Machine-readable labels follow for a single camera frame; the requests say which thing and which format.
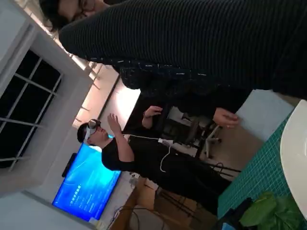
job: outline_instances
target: man's right hand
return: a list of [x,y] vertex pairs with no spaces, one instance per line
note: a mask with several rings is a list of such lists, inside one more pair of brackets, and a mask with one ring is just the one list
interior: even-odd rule
[[234,128],[240,123],[240,118],[223,108],[216,108],[213,121],[221,127]]
[[144,117],[149,118],[149,117],[153,117],[156,115],[160,115],[162,110],[163,110],[162,108],[152,105],[145,111]]

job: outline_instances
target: blue screen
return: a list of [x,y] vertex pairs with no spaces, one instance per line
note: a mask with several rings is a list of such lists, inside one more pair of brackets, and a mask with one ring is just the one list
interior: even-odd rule
[[120,171],[111,171],[101,162],[101,152],[82,144],[53,205],[81,219],[99,219]]

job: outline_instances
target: vr headset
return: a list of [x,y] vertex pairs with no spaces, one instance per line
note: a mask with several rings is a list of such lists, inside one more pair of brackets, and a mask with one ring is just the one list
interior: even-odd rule
[[85,137],[84,137],[84,143],[88,144],[88,139],[90,136],[96,132],[97,128],[101,126],[101,121],[98,121],[96,119],[91,119],[86,126],[86,131],[85,131]]

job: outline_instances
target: black hair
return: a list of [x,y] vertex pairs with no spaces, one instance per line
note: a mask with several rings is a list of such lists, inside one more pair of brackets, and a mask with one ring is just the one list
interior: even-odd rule
[[83,143],[84,138],[85,138],[85,134],[86,134],[86,127],[87,127],[87,123],[83,123],[82,125],[80,125],[80,127],[78,128],[77,131],[77,139],[80,143]]
[[60,0],[39,0],[39,5],[46,22],[51,23],[51,31],[55,32],[66,26],[69,21],[64,16],[59,15]]

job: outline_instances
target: window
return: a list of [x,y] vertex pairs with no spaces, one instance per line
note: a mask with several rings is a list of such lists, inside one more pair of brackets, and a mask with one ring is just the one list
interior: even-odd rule
[[61,81],[61,74],[29,50],[0,97],[0,168],[23,156]]

